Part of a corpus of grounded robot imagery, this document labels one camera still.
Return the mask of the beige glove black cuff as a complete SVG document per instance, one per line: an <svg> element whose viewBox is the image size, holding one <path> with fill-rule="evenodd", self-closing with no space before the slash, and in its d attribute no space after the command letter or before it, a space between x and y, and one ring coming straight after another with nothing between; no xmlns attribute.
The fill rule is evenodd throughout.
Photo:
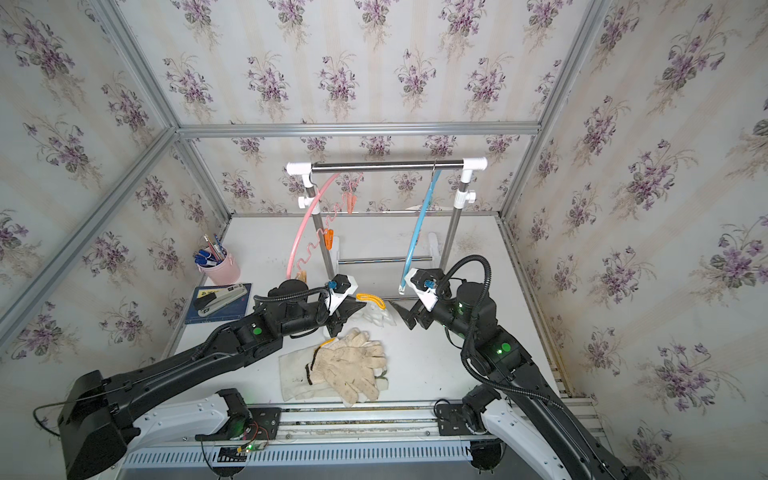
<svg viewBox="0 0 768 480"><path fill-rule="evenodd" d="M312 385L327 384L346 405L354 405L363 396L377 401L380 387L377 375L387 369L388 360L379 341L356 328L319 346L307 367Z"/></svg>

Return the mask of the blue wavy hanger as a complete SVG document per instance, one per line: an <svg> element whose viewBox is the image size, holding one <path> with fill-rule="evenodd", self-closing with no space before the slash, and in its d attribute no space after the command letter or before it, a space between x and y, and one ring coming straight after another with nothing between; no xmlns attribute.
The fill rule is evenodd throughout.
<svg viewBox="0 0 768 480"><path fill-rule="evenodd" d="M426 194L424 196L424 199L422 201L422 204L420 206L419 214L418 214L418 217L417 217L417 220L416 220L416 223L415 223L412 235L411 235L411 239L410 239L409 247L408 247L408 250L407 250L407 254L405 256L405 261L404 261L404 266L403 266L403 270L402 270L402 275L401 275L400 282L399 282L399 285L398 285L398 294L399 295L404 295L405 294L405 290L406 290L406 276L407 276L407 274L411 270L411 265L413 263L415 249L416 249L416 246L417 246L418 241L419 241L420 233L421 233L421 230L422 230L422 226L423 226L426 214L428 212L430 204L432 203L432 197L434 195L434 190L435 190L435 187L436 187L437 182L439 180L439 177L440 177L440 172L437 171L437 170L433 170L432 174L431 174L431 177L430 177L429 187L427 189L427 192L426 192Z"/></svg>

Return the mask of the white glove yellow cuff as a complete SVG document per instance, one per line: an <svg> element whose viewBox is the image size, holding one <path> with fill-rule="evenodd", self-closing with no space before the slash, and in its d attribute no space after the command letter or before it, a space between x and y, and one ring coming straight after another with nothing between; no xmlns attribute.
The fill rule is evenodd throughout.
<svg viewBox="0 0 768 480"><path fill-rule="evenodd" d="M359 311L362 319L378 327L396 325L394 317L389 313L382 298L372 294L358 293L355 299L365 304L365 307Z"/></svg>

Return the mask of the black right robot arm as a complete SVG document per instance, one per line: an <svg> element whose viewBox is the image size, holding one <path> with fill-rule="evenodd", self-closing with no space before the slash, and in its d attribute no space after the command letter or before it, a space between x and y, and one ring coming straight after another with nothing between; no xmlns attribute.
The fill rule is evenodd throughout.
<svg viewBox="0 0 768 480"><path fill-rule="evenodd" d="M460 404L467 428L503 442L543 479L647 478L588 431L532 355L500 325L491 282L491 265L478 254L448 271L413 268L401 285L418 301L409 309L396 308L408 328L439 324L462 337L462 366L478 383Z"/></svg>

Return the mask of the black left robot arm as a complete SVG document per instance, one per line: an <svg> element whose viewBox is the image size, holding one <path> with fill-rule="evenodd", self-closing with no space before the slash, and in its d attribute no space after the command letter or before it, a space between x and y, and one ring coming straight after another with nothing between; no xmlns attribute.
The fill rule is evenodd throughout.
<svg viewBox="0 0 768 480"><path fill-rule="evenodd" d="M142 431L136 421L165 401L279 351L285 338L320 328L335 336L363 308L349 275L309 288L296 279L256 296L251 314L215 327L200 344L148 367L77 378L57 419L65 474L89 479L116 464Z"/></svg>

